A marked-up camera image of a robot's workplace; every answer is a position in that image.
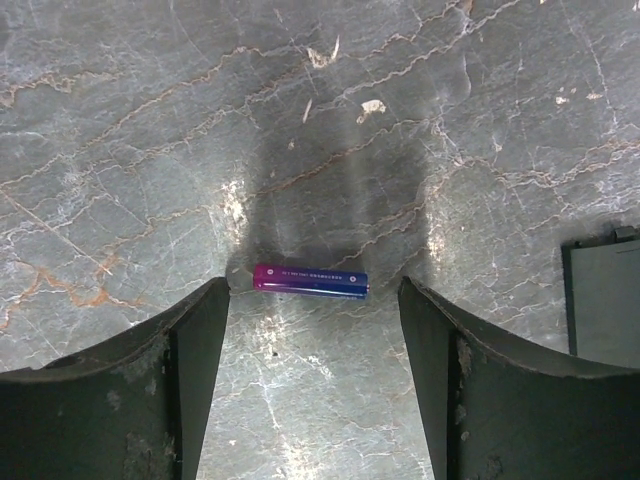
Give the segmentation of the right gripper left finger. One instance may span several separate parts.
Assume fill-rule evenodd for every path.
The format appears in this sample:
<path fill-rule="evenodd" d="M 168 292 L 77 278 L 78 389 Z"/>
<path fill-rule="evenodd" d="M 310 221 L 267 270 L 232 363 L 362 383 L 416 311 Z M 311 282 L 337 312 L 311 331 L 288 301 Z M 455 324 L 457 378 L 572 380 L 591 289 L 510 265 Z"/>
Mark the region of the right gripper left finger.
<path fill-rule="evenodd" d="M 2 477 L 195 478 L 229 302 L 214 278 L 99 344 L 3 373 Z"/>

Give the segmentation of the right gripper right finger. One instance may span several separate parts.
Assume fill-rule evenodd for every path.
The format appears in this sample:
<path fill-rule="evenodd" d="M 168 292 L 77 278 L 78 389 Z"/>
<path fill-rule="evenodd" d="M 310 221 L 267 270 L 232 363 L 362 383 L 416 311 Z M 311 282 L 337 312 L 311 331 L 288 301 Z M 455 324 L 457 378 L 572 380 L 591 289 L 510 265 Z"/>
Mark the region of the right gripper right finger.
<path fill-rule="evenodd" d="M 438 479 L 635 479 L 639 373 L 519 337 L 404 278 L 402 331 Z"/>

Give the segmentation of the black battery cover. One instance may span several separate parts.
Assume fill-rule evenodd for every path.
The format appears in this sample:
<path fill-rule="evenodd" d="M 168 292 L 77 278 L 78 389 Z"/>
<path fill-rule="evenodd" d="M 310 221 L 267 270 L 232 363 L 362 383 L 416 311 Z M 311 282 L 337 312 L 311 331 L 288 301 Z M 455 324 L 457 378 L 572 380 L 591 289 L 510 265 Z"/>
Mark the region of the black battery cover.
<path fill-rule="evenodd" d="M 639 230 L 619 226 L 561 247 L 569 352 L 639 367 Z"/>

